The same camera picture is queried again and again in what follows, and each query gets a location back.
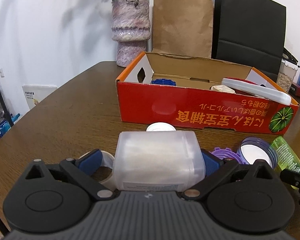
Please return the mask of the purple ridged bottle cap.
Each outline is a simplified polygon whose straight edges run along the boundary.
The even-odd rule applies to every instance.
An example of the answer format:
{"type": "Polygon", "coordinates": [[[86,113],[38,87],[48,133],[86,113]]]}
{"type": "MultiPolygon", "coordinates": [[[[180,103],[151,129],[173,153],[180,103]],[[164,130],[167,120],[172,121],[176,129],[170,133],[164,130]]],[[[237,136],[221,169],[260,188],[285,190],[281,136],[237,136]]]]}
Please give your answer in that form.
{"type": "Polygon", "coordinates": [[[231,159],[235,159],[239,164],[248,164],[248,162],[245,160],[244,157],[242,157],[242,155],[240,155],[239,153],[233,152],[230,148],[216,147],[211,152],[211,154],[221,160],[223,160],[225,158],[231,158],[231,159]]]}

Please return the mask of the white booklet against wall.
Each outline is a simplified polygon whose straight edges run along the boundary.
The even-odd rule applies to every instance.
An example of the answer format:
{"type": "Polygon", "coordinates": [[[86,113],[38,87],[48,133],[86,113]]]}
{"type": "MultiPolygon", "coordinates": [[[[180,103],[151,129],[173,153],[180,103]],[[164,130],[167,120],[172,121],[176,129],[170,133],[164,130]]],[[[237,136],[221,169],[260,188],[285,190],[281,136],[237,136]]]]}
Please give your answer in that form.
{"type": "Polygon", "coordinates": [[[33,109],[33,107],[53,93],[57,86],[23,85],[22,89],[29,109],[33,109]]]}

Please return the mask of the clear seed container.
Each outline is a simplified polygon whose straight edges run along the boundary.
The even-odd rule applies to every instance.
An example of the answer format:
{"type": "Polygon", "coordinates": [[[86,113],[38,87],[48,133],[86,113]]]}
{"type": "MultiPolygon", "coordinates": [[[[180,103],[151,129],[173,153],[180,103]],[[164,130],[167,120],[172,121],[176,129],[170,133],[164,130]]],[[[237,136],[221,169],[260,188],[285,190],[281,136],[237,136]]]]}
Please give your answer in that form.
{"type": "Polygon", "coordinates": [[[298,60],[286,48],[284,48],[276,83],[285,92],[289,92],[298,69],[298,60]]]}

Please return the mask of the translucent plastic container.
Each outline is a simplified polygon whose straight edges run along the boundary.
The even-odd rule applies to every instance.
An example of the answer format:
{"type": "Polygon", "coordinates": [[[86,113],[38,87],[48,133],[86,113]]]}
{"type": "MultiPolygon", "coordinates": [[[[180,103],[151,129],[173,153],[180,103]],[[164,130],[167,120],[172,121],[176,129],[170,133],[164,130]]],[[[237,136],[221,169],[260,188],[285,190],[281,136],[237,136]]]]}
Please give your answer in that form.
{"type": "Polygon", "coordinates": [[[113,180],[122,191],[185,191],[205,178],[192,131],[121,132],[113,180]]]}

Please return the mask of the blue ridged bottle cap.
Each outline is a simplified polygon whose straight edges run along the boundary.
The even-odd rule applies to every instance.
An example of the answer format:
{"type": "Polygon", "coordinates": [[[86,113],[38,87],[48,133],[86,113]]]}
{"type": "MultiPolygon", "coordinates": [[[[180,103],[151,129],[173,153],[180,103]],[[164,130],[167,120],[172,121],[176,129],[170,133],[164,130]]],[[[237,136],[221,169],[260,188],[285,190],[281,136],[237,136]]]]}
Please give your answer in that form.
{"type": "Polygon", "coordinates": [[[151,81],[151,84],[165,85],[165,86],[176,86],[176,82],[171,79],[155,79],[151,81]]]}

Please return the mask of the dark red small box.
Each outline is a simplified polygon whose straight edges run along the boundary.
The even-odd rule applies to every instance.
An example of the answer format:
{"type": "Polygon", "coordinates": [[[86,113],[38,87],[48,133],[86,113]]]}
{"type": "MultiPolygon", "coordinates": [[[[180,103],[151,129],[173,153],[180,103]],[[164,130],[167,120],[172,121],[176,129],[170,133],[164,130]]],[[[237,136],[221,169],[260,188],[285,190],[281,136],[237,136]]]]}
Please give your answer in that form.
{"type": "Polygon", "coordinates": [[[292,83],[289,89],[289,93],[294,96],[300,97],[300,86],[296,83],[292,83]]]}

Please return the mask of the purple ceramic vase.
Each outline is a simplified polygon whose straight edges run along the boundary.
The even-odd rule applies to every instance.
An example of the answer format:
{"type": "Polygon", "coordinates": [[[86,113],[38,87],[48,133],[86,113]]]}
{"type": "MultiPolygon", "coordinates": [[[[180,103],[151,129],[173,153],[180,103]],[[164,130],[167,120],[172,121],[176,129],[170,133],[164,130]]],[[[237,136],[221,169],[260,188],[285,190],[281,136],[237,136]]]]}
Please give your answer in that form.
{"type": "Polygon", "coordinates": [[[118,43],[116,64],[127,67],[151,38],[149,0],[112,1],[111,38],[118,43]]]}

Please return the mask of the white threaded bottle cap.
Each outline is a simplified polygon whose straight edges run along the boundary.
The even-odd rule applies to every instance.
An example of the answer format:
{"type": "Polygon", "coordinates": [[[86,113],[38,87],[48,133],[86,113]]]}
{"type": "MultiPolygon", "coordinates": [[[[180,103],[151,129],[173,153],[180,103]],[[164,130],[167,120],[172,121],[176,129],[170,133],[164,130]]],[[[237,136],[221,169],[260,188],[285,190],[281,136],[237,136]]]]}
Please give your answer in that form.
{"type": "Polygon", "coordinates": [[[175,127],[166,122],[155,122],[150,124],[147,128],[147,132],[164,132],[164,131],[175,131],[175,127]]]}

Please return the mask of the red cardboard box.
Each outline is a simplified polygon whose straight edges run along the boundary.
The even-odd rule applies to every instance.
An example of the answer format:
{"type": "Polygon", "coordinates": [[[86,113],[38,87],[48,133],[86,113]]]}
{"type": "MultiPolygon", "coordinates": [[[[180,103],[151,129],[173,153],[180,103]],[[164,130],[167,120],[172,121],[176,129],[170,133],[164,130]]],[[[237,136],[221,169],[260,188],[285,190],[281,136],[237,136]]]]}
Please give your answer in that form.
{"type": "Polygon", "coordinates": [[[117,77],[116,88],[124,122],[166,122],[175,127],[224,128],[237,132],[283,135],[299,104],[289,106],[237,90],[235,94],[211,91],[224,78],[247,81],[283,92],[253,67],[202,58],[140,53],[117,77]],[[151,84],[171,79],[176,86],[151,84]]]}

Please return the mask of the green spray bottle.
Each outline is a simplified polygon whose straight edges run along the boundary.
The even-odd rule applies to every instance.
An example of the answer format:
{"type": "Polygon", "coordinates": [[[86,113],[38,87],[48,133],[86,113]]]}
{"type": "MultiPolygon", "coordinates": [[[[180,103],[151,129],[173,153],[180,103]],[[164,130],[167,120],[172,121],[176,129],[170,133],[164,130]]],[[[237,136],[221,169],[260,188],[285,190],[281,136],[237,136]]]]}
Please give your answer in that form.
{"type": "Polygon", "coordinates": [[[277,153],[280,172],[289,169],[300,173],[300,159],[283,137],[277,137],[271,146],[277,153]]]}

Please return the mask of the brown paper bag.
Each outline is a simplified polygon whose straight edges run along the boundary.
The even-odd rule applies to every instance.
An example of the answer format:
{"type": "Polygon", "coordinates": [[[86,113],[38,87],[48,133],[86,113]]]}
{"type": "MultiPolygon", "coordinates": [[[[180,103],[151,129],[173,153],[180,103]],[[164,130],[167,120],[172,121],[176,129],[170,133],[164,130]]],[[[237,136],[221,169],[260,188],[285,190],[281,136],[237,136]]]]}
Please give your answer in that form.
{"type": "Polygon", "coordinates": [[[211,57],[213,0],[153,0],[153,51],[211,57]]]}

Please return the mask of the black paper bag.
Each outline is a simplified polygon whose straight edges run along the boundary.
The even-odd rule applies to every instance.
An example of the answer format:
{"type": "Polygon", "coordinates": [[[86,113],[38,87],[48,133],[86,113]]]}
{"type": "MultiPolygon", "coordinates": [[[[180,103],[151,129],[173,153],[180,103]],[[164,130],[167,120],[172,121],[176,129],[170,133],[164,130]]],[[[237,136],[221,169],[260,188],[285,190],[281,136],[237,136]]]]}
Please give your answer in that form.
{"type": "Polygon", "coordinates": [[[272,0],[215,0],[213,59],[254,67],[275,81],[285,35],[285,6],[272,0]]]}

